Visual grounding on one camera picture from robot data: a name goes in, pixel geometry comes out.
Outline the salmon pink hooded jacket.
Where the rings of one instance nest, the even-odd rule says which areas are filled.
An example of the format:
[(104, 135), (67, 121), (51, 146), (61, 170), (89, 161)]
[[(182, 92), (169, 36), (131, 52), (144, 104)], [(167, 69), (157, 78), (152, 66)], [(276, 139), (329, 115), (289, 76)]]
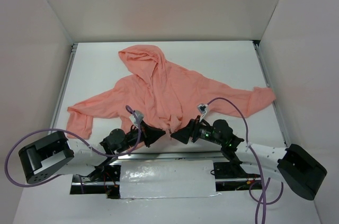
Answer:
[(78, 102), (67, 111), (71, 137), (88, 139), (95, 118), (120, 118), (122, 129), (132, 125), (126, 106), (140, 111), (145, 122), (174, 132), (198, 115), (197, 106), (211, 102), (211, 110), (233, 117), (249, 117), (272, 104), (273, 91), (255, 87), (235, 89), (167, 61), (159, 47), (135, 45), (119, 51), (130, 75), (116, 82), (113, 89)]

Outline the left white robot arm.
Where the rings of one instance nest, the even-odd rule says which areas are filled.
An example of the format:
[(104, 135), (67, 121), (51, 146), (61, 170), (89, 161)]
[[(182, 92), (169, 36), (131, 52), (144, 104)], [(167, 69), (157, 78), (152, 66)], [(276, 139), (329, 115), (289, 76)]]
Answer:
[(120, 153), (134, 147), (138, 142), (149, 147), (165, 131), (141, 122), (141, 129), (131, 126), (125, 133), (114, 129), (97, 145), (87, 146), (79, 139), (69, 140), (62, 131), (53, 132), (19, 151), (26, 182), (38, 184), (54, 175), (80, 175), (92, 181), (103, 177), (104, 167), (108, 166)]

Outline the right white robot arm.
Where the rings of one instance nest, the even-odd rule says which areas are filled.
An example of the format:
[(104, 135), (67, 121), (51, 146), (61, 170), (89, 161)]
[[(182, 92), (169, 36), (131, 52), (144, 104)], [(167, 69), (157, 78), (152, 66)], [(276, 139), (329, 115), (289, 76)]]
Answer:
[(230, 170), (234, 176), (263, 174), (286, 183), (296, 195), (309, 201), (315, 199), (327, 175), (326, 168), (301, 146), (291, 144), (279, 148), (246, 142), (223, 119), (213, 124), (192, 119), (171, 137), (184, 144), (202, 139), (219, 145), (222, 155), (232, 162)]

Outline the white foil-edged panel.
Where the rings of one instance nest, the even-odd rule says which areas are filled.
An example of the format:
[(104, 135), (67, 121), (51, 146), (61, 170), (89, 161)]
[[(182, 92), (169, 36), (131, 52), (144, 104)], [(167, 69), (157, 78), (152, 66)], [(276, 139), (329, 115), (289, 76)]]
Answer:
[(122, 199), (207, 198), (217, 195), (211, 160), (125, 162)]

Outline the aluminium table frame rail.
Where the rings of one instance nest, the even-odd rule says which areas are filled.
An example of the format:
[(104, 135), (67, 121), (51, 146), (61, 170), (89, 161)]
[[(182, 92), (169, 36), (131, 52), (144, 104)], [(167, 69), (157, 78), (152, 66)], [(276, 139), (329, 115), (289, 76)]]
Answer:
[[(67, 108), (82, 100), (112, 89), (115, 83), (129, 75), (118, 52), (130, 46), (128, 42), (76, 43), (62, 86), (61, 99), (52, 121), (54, 128), (66, 127)], [(266, 80), (251, 41), (171, 41), (157, 42), (165, 58), (184, 68), (197, 71), (207, 78), (233, 88), (251, 90), (265, 87)], [(225, 120), (240, 138), (270, 147), (283, 147), (285, 140), (273, 106), (246, 120), (225, 116)], [(185, 156), (219, 156), (220, 147), (204, 140), (183, 144), (163, 136), (148, 147), (141, 147), (134, 158), (182, 158)]]

